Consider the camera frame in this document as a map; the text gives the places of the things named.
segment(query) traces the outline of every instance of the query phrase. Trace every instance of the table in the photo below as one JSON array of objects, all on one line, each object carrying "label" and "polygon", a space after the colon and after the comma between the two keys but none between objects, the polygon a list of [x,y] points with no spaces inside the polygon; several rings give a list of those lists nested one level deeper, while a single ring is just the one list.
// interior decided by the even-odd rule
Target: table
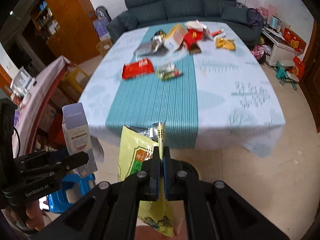
[{"label": "table", "polygon": [[[124,64],[136,61],[134,50],[155,32],[175,24],[124,33],[104,57],[79,102],[90,134],[119,143],[122,126],[150,127],[165,122],[166,145],[215,149],[242,144],[259,156],[271,154],[285,119],[273,88],[246,45],[224,24],[204,22],[211,31],[224,29],[235,51],[199,41],[201,54],[182,50],[166,56],[182,76],[168,81],[156,75],[121,80]],[[157,67],[162,57],[149,57]]]},{"label": "table", "polygon": [[[31,153],[45,106],[67,70],[66,63],[70,63],[70,61],[63,56],[58,57],[39,73],[36,77],[36,85],[30,88],[30,99],[26,106],[20,110],[16,124],[20,136],[20,156]],[[12,137],[12,149],[15,158],[18,154],[18,138],[15,133]]]},{"label": "table", "polygon": [[277,37],[265,30],[262,30],[261,33],[273,43],[271,55],[266,56],[266,62],[270,66],[275,67],[278,60],[293,60],[295,56],[300,54],[299,52],[295,51],[287,41],[281,39],[280,37]]}]

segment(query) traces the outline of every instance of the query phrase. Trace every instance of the wooden door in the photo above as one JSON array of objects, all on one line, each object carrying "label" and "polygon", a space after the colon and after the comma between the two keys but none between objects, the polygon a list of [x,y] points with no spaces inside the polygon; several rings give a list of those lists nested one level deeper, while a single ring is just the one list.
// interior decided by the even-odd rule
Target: wooden door
[{"label": "wooden door", "polygon": [[4,68],[0,65],[0,89],[5,92],[9,97],[12,94],[10,89],[11,77],[4,70]]},{"label": "wooden door", "polygon": [[317,26],[314,41],[310,46],[310,52],[304,59],[305,74],[299,85],[310,106],[317,131],[320,132],[320,29]]},{"label": "wooden door", "polygon": [[100,41],[93,28],[93,7],[90,0],[46,0],[53,16],[60,25],[59,54],[57,38],[53,35],[47,42],[56,56],[64,55],[72,62],[79,64],[99,55],[96,45]]}]

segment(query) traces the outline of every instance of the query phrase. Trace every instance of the brown box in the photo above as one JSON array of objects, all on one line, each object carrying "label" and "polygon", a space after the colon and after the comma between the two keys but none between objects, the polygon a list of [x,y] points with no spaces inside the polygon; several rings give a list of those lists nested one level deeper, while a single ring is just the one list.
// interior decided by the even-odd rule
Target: brown box
[{"label": "brown box", "polygon": [[112,47],[112,40],[111,39],[106,39],[104,41],[100,41],[97,44],[97,49],[100,52],[101,56],[105,56],[107,54],[107,52],[110,50],[110,48]]},{"label": "brown box", "polygon": [[307,44],[295,32],[289,30],[288,28],[285,28],[283,37],[296,51],[301,53],[304,52]]}]

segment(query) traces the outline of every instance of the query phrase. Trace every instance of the blue plastic stool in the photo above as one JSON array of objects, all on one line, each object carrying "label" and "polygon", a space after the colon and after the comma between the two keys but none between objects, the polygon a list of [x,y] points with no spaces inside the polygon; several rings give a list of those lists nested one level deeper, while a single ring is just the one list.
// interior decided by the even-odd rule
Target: blue plastic stool
[{"label": "blue plastic stool", "polygon": [[69,203],[66,191],[73,188],[75,183],[78,183],[81,196],[84,196],[91,190],[89,181],[95,181],[94,174],[91,174],[82,179],[78,174],[66,175],[61,181],[62,189],[48,195],[49,211],[52,213],[65,212],[69,207],[73,205],[73,203]]}]

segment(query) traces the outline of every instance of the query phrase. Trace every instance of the throw pillow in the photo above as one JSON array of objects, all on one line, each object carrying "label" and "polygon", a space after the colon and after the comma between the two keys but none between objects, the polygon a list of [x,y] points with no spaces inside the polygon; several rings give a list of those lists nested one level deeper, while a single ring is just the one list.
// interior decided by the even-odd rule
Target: throw pillow
[{"label": "throw pillow", "polygon": [[247,24],[247,13],[247,7],[225,7],[221,14],[221,19],[230,22]]},{"label": "throw pillow", "polygon": [[118,17],[119,21],[128,29],[128,31],[135,30],[139,25],[137,18],[128,13],[128,11],[123,12]]}]

